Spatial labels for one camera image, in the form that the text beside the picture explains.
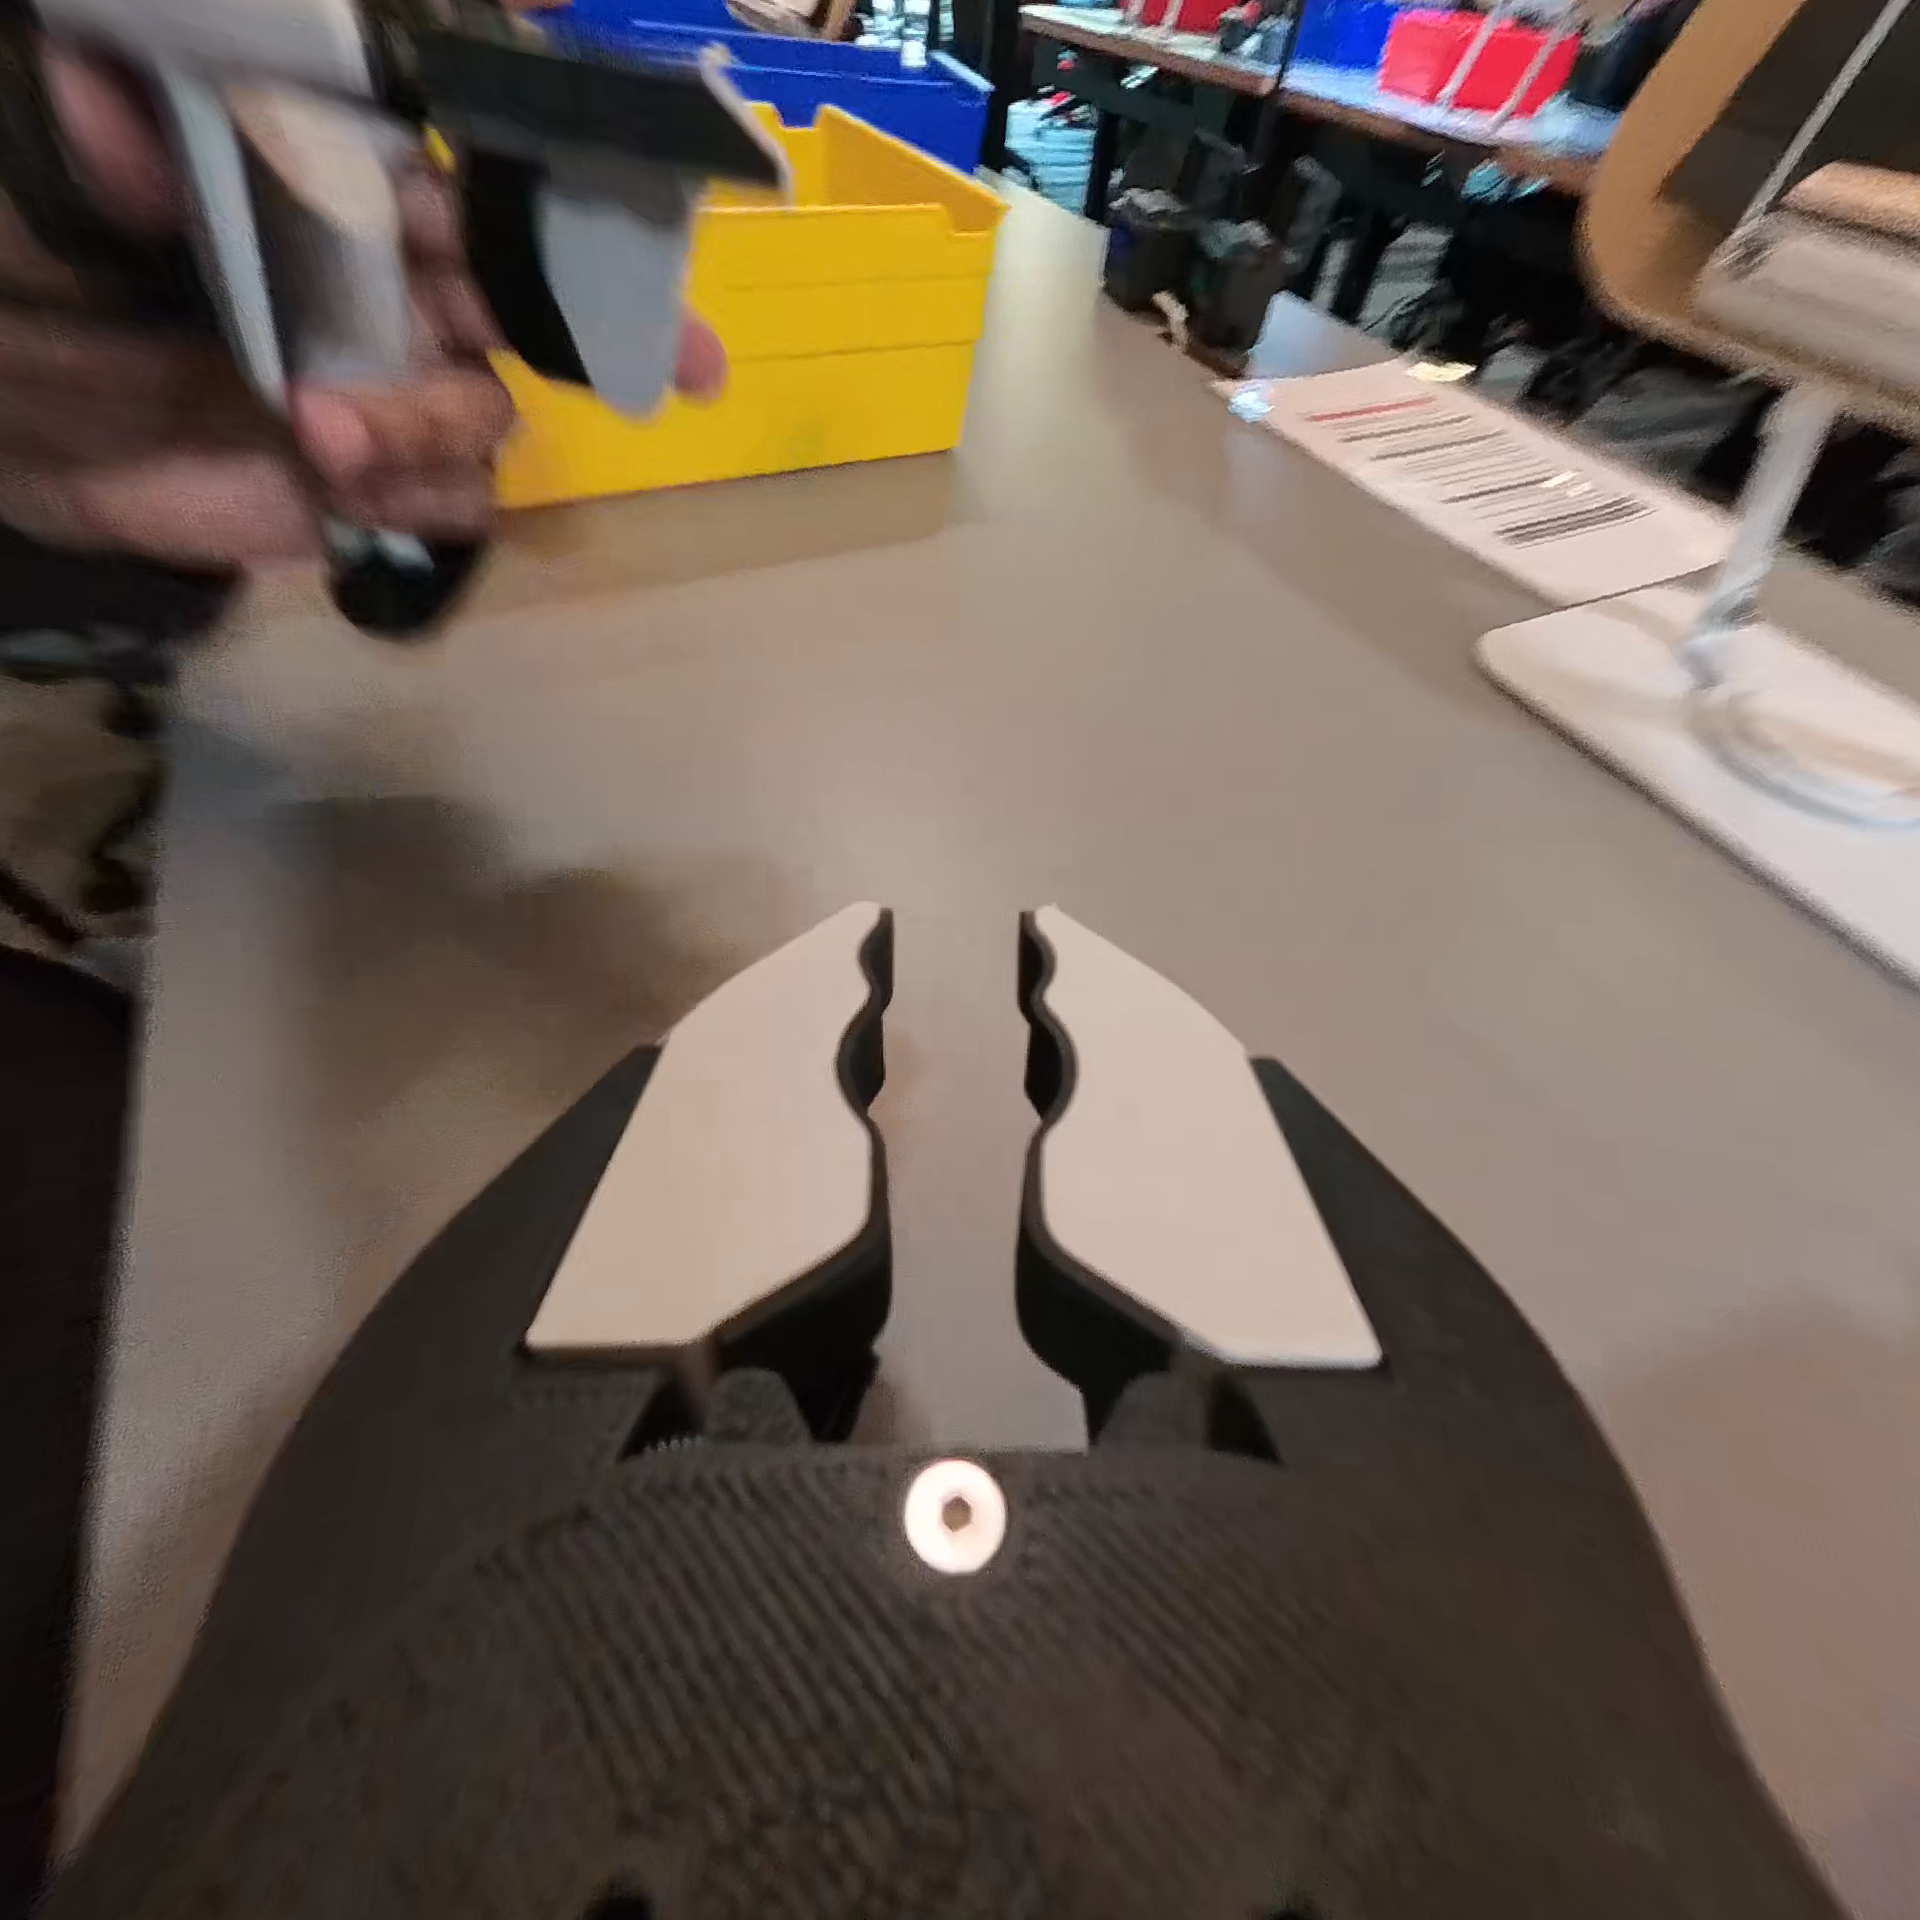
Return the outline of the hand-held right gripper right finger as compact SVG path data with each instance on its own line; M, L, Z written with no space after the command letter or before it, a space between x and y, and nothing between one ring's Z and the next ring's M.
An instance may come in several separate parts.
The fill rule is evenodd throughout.
M1056 904L1019 927L1017 1311L1087 1437L1136 1380L1368 1377L1380 1332L1247 1043Z

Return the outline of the person's left hand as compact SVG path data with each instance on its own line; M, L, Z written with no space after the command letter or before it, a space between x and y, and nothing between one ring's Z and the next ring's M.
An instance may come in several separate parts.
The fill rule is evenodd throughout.
M181 567L319 556L324 517L422 539L493 528L516 422L493 314L450 191L422 150L392 166L416 375L299 389L278 416L224 348L108 319L5 210L3 517L42 544Z

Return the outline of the long wooden top table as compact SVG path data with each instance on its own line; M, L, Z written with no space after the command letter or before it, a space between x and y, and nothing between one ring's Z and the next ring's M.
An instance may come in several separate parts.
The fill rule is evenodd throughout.
M1538 111L1469 111L1450 96L1426 104L1380 85L1373 74L1288 55L1265 62L1224 55L1213 38L1156 32L1132 13L1055 4L1021 6L1021 48L1035 85L1094 112L1090 204L1100 204L1126 130L1207 132L1268 160L1286 132L1336 130L1421 157L1492 164L1503 175L1583 194L1619 132L1619 111L1556 93Z

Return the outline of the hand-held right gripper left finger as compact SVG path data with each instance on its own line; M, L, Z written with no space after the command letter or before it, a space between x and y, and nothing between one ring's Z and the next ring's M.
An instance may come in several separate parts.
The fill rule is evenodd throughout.
M668 1031L524 1333L530 1357L663 1362L691 1398L759 1370L816 1438L851 1435L894 1298L872 1116L894 936L890 909L853 902Z

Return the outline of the black charger box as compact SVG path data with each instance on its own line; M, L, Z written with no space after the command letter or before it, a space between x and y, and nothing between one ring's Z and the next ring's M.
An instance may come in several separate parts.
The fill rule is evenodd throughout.
M1284 238L1261 221L1213 220L1195 228L1187 254L1187 346L1213 355L1255 348L1286 279Z
M1144 314L1160 297L1184 298L1201 221L1179 194L1128 186L1109 204L1102 291L1116 310Z

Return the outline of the yellow plastic bin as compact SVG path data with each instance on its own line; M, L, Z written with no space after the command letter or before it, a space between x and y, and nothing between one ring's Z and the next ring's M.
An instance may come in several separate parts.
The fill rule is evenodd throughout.
M841 108L790 127L792 196L715 186L691 228L692 314L721 338L721 397L627 419L511 355L503 510L874 464L961 445L1006 200Z

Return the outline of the printed paper sheet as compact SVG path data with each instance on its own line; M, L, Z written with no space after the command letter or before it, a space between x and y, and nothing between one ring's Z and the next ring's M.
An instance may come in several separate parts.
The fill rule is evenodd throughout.
M1712 575L1733 517L1421 364L1214 384L1236 419L1306 454L1553 609Z

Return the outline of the white tablet stand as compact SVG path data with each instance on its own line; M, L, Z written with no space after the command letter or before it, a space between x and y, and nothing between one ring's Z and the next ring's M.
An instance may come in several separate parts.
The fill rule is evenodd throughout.
M1548 611L1480 636L1476 664L1574 748L1916 985L1916 699L1768 624L1760 607L1836 422L1871 419L1809 384L1742 373L1777 399L1709 589Z

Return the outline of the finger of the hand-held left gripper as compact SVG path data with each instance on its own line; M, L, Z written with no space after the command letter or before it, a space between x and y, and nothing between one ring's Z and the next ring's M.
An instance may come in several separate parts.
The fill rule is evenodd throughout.
M684 173L465 173L468 265L532 371L647 419L676 375L695 181Z
M714 46L653 61L517 32L418 32L413 84L427 124L472 152L790 193L781 139L733 87Z

